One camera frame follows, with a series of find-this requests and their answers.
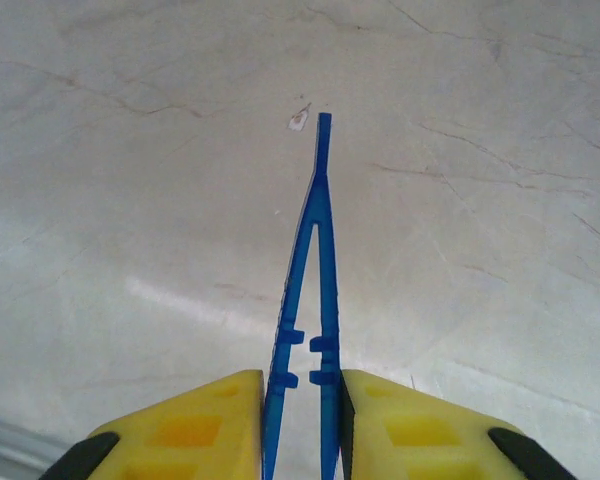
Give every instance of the marble surface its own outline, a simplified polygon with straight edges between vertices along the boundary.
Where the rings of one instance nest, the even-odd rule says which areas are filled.
[[[0,418],[267,370],[319,111],[343,366],[600,479],[600,0],[0,2]],[[310,336],[315,252],[303,293]],[[318,361],[279,478],[317,478]]]

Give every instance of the yellow plastic block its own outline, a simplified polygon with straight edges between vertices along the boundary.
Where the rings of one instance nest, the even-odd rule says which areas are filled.
[[[524,480],[487,434],[519,432],[512,425],[369,373],[342,373],[351,480]]]
[[[89,480],[259,480],[262,372],[245,370],[119,418]]]

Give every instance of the blue plastic tweezers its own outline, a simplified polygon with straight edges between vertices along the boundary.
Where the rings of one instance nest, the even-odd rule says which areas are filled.
[[[338,291],[336,254],[327,179],[331,114],[318,116],[318,136],[313,178],[298,222],[285,283],[271,369],[264,401],[262,423],[262,478],[273,480],[280,440],[284,394],[298,386],[298,377],[289,372],[291,346],[304,341],[304,332],[295,329],[302,279],[309,253],[313,226],[318,227],[320,250],[320,321],[322,334],[312,338],[309,350],[322,352],[320,370],[309,373],[309,381],[320,386],[320,465],[322,480],[333,480],[338,462],[340,339],[338,328]]]

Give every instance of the white marble floor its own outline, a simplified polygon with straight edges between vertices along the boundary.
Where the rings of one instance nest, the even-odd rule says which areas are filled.
[[[319,111],[343,366],[600,479],[600,0],[0,2],[0,418],[266,370]],[[296,350],[278,476],[317,478]]]

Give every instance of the tiny paper scrap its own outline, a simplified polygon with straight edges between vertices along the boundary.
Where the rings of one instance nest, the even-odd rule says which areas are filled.
[[[304,124],[307,123],[307,118],[309,118],[309,107],[311,103],[307,104],[302,110],[296,113],[291,120],[289,120],[289,125],[287,128],[289,130],[293,130],[294,132],[300,132],[304,128]]]

